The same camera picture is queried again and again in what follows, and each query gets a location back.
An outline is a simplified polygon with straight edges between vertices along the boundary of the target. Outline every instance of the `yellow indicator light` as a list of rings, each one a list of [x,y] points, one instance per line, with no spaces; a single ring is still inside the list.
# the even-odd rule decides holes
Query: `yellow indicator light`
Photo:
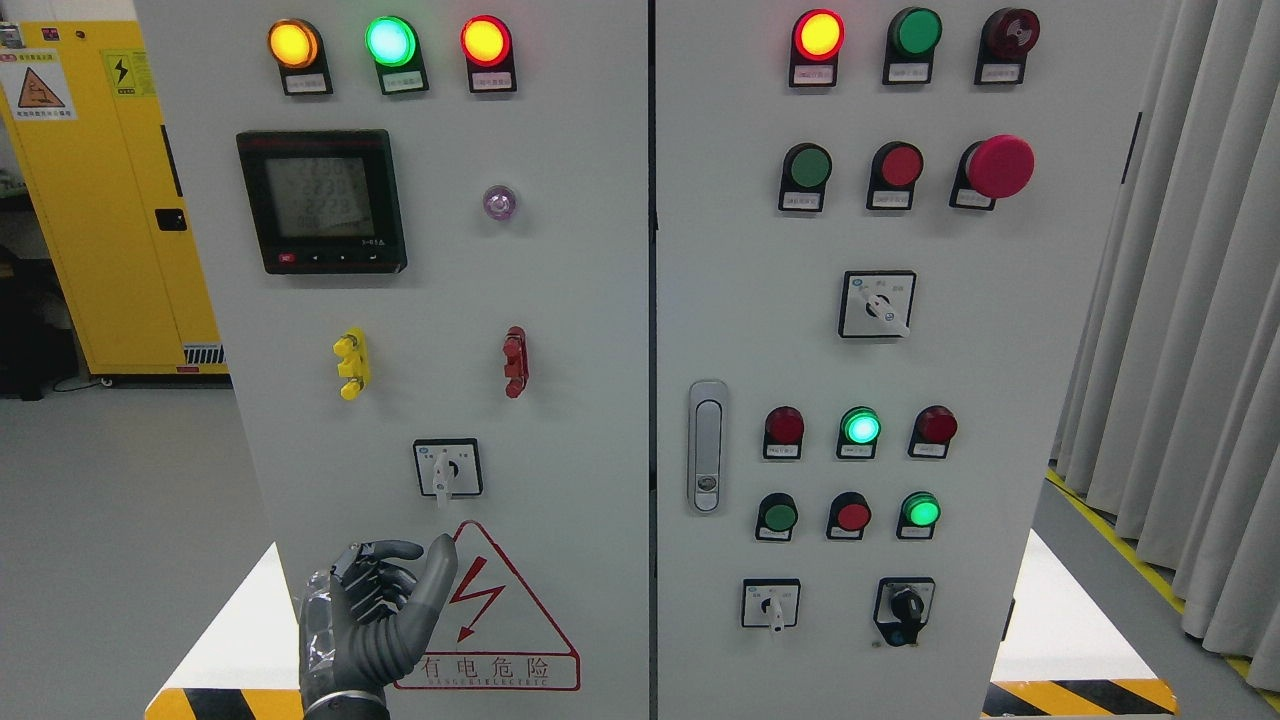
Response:
[[[808,60],[829,60],[845,42],[845,23],[832,10],[809,10],[796,23],[796,50]]]
[[[493,15],[476,15],[462,26],[462,51],[480,67],[493,67],[507,59],[511,33]]]
[[[266,44],[280,65],[306,68],[320,53],[320,40],[311,23],[298,19],[279,20],[266,33]]]

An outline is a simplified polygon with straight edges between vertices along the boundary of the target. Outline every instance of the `control panel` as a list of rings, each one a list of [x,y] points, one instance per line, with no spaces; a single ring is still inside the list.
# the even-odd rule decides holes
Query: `control panel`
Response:
[[[1166,5],[657,1],[658,717],[980,714]]]
[[[454,534],[393,717],[648,717],[645,4],[137,10],[292,593]]]

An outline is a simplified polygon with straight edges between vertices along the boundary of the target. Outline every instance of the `robotic hand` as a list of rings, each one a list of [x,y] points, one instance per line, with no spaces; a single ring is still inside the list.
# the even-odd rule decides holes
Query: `robotic hand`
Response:
[[[383,688],[413,669],[458,571],[449,536],[416,579],[388,559],[416,560],[406,541],[353,543],[307,582],[298,619],[303,720],[389,720]]]

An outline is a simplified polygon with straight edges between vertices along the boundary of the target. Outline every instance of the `red terminal connector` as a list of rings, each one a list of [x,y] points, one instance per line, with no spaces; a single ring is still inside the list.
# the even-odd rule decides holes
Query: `red terminal connector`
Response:
[[[525,328],[512,325],[507,331],[507,340],[502,343],[502,354],[507,356],[507,365],[502,374],[508,379],[507,397],[515,400],[525,392],[529,384],[529,345],[525,340]]]

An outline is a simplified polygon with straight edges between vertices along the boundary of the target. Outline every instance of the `digital power meter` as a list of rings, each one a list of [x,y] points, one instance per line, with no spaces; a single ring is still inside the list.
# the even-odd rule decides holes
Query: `digital power meter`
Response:
[[[236,143],[268,273],[408,264],[387,131],[242,132]]]

